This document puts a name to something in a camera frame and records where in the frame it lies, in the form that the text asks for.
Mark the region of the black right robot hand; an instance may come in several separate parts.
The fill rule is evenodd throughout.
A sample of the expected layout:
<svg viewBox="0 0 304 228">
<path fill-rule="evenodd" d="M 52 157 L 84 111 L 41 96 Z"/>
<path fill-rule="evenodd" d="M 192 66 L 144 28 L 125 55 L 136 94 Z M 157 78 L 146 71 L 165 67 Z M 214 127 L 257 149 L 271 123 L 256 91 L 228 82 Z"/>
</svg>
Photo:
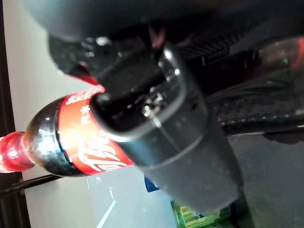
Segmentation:
<svg viewBox="0 0 304 228">
<path fill-rule="evenodd" d="M 243 181 L 227 142 L 233 133 L 293 131 L 302 114 L 278 103 L 212 110 L 204 93 L 214 55 L 258 26 L 298 32 L 301 0 L 27 0 L 49 34 L 54 63 L 106 88 L 95 95 L 98 126 L 143 173 L 192 209 L 215 211 L 235 201 Z"/>
</svg>

